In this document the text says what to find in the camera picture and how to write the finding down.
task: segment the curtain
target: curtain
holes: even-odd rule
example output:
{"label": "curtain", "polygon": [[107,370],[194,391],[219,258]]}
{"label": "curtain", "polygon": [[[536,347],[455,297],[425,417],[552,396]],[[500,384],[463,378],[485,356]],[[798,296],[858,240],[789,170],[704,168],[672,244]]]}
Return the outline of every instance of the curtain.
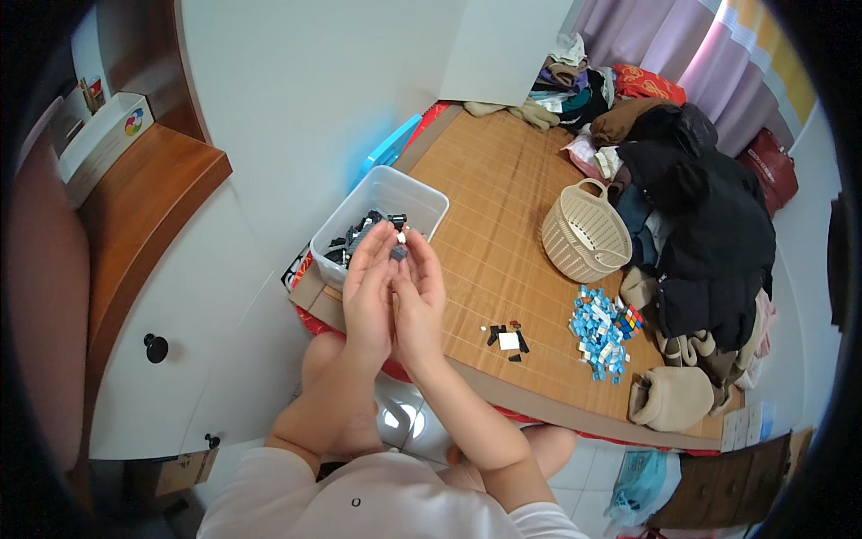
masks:
{"label": "curtain", "polygon": [[727,155],[763,127],[789,147],[816,100],[760,0],[587,0],[572,30],[593,66],[632,64],[685,88]]}

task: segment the black knob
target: black knob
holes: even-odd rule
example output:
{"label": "black knob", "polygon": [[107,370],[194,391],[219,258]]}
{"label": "black knob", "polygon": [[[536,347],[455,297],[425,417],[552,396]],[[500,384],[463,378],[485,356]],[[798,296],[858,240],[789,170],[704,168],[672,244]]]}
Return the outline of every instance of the black knob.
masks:
{"label": "black knob", "polygon": [[144,344],[147,345],[147,359],[150,363],[161,363],[167,357],[167,341],[165,337],[157,337],[152,333],[147,333],[144,337]]}
{"label": "black knob", "polygon": [[222,443],[221,438],[219,438],[218,436],[210,436],[209,434],[204,436],[203,439],[209,442],[210,449],[215,449],[218,447],[218,444]]}

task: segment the white plastic bin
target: white plastic bin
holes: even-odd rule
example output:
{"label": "white plastic bin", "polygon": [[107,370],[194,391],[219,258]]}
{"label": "white plastic bin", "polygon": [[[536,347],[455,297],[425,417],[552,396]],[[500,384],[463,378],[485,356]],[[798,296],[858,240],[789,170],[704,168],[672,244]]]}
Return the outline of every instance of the white plastic bin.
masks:
{"label": "white plastic bin", "polygon": [[381,210],[384,218],[406,213],[407,224],[430,240],[449,210],[449,199],[390,166],[372,168],[311,238],[311,256],[317,260],[323,280],[333,288],[341,290],[347,270],[323,255],[330,251],[334,238],[343,237],[369,210]]}

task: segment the cabinet door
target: cabinet door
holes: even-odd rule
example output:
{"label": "cabinet door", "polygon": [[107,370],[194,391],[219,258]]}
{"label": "cabinet door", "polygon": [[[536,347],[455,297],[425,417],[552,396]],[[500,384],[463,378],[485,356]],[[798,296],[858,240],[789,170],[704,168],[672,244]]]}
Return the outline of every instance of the cabinet door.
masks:
{"label": "cabinet door", "polygon": [[302,371],[308,331],[273,272],[231,336],[203,390],[181,453],[208,448],[204,437],[233,445],[266,436],[290,403]]}
{"label": "cabinet door", "polygon": [[763,522],[781,490],[789,454],[790,435],[754,447],[751,471],[733,525]]}
{"label": "cabinet door", "polygon": [[520,107],[563,21],[577,19],[582,6],[572,0],[467,0],[440,99]]}
{"label": "cabinet door", "polygon": [[667,504],[649,520],[650,528],[700,529],[713,497],[721,462],[711,457],[687,458],[680,460],[680,466],[683,478]]}
{"label": "cabinet door", "polygon": [[[178,454],[212,366],[272,272],[229,184],[186,223],[126,317],[96,401],[92,459]],[[167,356],[147,359],[147,334]]]}
{"label": "cabinet door", "polygon": [[715,492],[703,519],[704,528],[726,528],[734,521],[751,465],[752,454],[747,451],[722,458]]}

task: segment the red blanket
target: red blanket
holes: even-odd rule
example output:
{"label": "red blanket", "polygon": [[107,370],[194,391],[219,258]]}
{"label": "red blanket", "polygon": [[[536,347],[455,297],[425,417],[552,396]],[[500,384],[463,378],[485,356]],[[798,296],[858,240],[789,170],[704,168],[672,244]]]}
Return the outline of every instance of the red blanket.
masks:
{"label": "red blanket", "polygon": [[685,90],[670,80],[629,64],[616,64],[616,93],[628,97],[663,97],[685,103]]}

